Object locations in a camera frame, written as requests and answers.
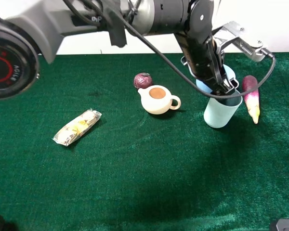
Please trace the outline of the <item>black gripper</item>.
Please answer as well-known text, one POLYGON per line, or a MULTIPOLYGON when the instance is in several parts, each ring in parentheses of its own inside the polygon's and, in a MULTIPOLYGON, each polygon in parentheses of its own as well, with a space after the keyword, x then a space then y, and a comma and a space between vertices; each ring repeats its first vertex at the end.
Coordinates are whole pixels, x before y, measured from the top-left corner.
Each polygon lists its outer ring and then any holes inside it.
POLYGON ((220 49, 215 46, 212 34, 209 34, 203 42, 184 32, 176 33, 175 38, 190 72, 210 88, 212 94, 226 96, 235 92, 237 86, 226 74, 220 49))

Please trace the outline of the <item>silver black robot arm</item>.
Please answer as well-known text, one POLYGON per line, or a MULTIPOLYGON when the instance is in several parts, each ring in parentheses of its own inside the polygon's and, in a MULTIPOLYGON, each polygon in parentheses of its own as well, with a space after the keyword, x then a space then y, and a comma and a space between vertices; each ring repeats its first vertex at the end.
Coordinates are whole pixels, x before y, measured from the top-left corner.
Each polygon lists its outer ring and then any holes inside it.
POLYGON ((4 0, 21 7, 0 16, 0 100, 27 90, 39 77, 41 55, 52 63, 67 36, 106 31, 111 45, 126 45, 126 33, 174 34, 190 73, 213 94, 238 87, 223 67, 223 50, 212 29, 211 0, 4 0))

